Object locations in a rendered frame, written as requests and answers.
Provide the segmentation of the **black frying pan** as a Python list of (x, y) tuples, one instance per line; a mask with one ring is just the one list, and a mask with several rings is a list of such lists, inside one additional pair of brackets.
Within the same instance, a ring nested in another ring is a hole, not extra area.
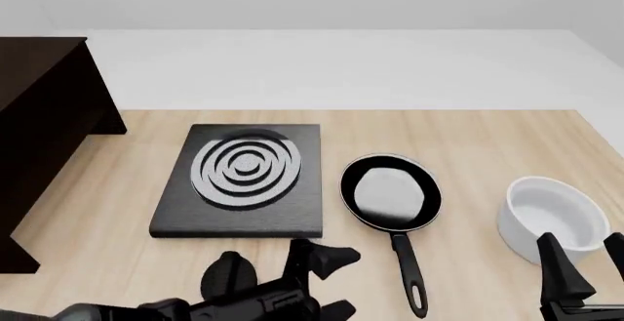
[(372, 153), (344, 168), (339, 193), (358, 221), (389, 234), (409, 307), (415, 317), (425, 318), (427, 291), (408, 233), (427, 226), (441, 212), (442, 191), (433, 175), (406, 156)]

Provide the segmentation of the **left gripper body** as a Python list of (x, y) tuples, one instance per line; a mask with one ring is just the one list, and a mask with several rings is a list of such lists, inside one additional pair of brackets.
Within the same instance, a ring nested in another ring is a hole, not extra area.
[(313, 244), (307, 239), (293, 239), (290, 244), (288, 258), (284, 267), (284, 278), (292, 281), (302, 294), (297, 303), (297, 321), (319, 321), (321, 307), (317, 300), (310, 296), (309, 272)]

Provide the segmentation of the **dark brown wooden cabinet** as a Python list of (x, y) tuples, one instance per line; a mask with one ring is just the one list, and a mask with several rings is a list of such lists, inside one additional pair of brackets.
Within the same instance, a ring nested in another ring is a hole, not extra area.
[(0, 37), (0, 274), (39, 262), (12, 237), (89, 135), (127, 132), (84, 37)]

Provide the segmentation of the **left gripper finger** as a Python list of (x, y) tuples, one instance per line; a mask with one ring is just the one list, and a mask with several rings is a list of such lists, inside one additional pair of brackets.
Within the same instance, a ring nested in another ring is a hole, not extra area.
[(318, 321), (348, 321), (355, 313), (356, 308), (351, 302), (336, 301), (320, 308)]
[(359, 261), (360, 253), (352, 248), (328, 247), (312, 244), (309, 269), (320, 279), (328, 279), (337, 270)]

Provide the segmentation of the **flat black stove plate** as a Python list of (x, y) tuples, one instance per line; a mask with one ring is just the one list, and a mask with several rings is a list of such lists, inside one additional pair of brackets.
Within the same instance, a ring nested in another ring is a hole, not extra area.
[(320, 238), (321, 127), (193, 124), (149, 225), (154, 238)]

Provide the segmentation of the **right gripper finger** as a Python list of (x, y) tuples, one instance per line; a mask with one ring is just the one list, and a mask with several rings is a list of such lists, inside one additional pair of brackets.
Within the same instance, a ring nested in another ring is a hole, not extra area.
[(604, 240), (604, 246), (624, 282), (624, 234), (621, 232), (611, 233)]
[(542, 271), (541, 305), (555, 302), (564, 307), (581, 307), (595, 288), (579, 273), (552, 232), (537, 239)]

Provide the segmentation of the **white bowl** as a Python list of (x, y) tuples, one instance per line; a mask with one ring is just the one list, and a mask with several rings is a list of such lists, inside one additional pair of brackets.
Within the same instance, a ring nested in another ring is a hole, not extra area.
[(546, 232), (573, 262), (600, 250), (611, 233), (605, 212), (591, 197), (547, 177), (521, 177), (508, 185), (497, 229), (507, 247), (532, 264), (540, 264), (537, 239)]

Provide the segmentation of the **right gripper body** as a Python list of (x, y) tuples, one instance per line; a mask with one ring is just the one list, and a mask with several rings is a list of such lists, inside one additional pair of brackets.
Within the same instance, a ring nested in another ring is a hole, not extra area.
[(544, 321), (624, 321), (624, 304), (585, 304), (588, 294), (553, 294), (541, 297)]

